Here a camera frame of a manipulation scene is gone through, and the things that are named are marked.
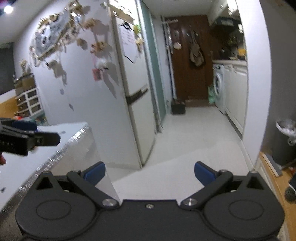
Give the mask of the grey small trash can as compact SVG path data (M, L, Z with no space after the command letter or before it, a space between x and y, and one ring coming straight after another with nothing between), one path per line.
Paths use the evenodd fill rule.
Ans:
M277 120L275 127L272 158L277 164L284 166L295 159L295 121Z

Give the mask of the white drawer cabinet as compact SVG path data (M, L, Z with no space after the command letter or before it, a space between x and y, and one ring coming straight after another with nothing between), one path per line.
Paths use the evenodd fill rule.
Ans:
M41 98L37 88L27 90L15 97L18 115L22 118L36 118L42 111Z

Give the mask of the white refrigerator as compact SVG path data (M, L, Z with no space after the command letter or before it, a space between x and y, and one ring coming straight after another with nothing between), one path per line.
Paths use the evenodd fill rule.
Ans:
M125 99L137 144L140 166L151 154L156 138L156 121L144 52L142 28L135 1L109 1Z

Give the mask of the black floor basket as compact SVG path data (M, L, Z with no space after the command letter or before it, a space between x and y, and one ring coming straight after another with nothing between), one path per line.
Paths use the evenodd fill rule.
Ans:
M186 104L182 100L173 99L171 101L171 114L182 115L186 113Z

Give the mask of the green plastic bag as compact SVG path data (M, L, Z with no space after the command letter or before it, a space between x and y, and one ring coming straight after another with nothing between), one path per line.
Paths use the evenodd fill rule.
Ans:
M210 105L215 104L216 101L216 94L215 94L215 89L214 85L208 86L208 102Z

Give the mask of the white washing machine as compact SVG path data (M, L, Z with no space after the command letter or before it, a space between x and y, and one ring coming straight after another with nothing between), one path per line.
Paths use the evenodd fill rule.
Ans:
M215 105L220 112L225 115L225 84L224 84L224 66L213 64L213 86L215 93Z

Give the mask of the white kitchen cabinets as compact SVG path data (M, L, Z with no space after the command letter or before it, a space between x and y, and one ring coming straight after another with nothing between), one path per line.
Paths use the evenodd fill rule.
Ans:
M248 71L246 61L224 64L226 113L240 134L243 134L248 95Z

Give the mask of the hanging brown bag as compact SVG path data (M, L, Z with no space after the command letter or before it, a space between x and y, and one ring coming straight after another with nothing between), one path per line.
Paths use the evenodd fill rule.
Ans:
M197 66L200 67L204 64L204 56L202 54L201 48L196 40L196 35L191 32L191 43L190 43L190 60Z

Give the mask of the dark wooden door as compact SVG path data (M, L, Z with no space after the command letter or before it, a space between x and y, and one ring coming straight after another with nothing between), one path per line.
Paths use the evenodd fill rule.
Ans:
M170 23L172 43L180 43L181 49L173 48L171 63L173 66L176 96L182 100L207 99L208 86L212 84L212 59L210 56L210 26L206 15L174 16L165 18ZM204 58L197 66L191 60L193 43L200 46Z

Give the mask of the pink hanging wall tag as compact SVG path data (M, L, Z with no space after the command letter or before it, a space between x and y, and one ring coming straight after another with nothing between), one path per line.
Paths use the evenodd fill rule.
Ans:
M95 81L102 80L102 73L100 69L97 69L97 68L92 69L92 74Z

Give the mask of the white plush wall toy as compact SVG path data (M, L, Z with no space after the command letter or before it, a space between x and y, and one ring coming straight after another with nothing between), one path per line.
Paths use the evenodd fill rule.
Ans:
M108 61L105 58L98 58L95 62L95 67L100 70L108 69Z

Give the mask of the world map wall decoration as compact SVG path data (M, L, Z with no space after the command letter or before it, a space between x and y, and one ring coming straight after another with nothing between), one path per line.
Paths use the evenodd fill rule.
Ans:
M48 56L74 42L84 22L79 1L69 1L61 12L41 18L29 47L33 65L39 66Z

